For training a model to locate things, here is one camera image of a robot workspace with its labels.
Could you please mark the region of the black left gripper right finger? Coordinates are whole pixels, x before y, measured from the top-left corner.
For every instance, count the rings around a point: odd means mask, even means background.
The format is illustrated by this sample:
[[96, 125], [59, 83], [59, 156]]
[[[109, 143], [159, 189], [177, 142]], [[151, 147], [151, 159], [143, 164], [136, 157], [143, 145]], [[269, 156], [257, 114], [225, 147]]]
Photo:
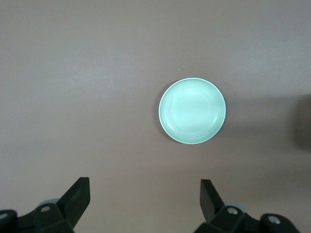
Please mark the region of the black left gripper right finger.
[[205, 222], [198, 233], [259, 233], [260, 222], [240, 206], [225, 204], [211, 180], [201, 180], [200, 206]]

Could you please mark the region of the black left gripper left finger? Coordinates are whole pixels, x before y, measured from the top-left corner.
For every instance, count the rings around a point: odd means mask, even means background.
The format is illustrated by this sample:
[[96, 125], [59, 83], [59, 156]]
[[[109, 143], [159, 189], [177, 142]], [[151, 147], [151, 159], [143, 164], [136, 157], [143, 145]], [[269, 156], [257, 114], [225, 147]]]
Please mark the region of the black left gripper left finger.
[[81, 177], [56, 203], [42, 204], [19, 217], [17, 232], [72, 233], [89, 203], [89, 178]]

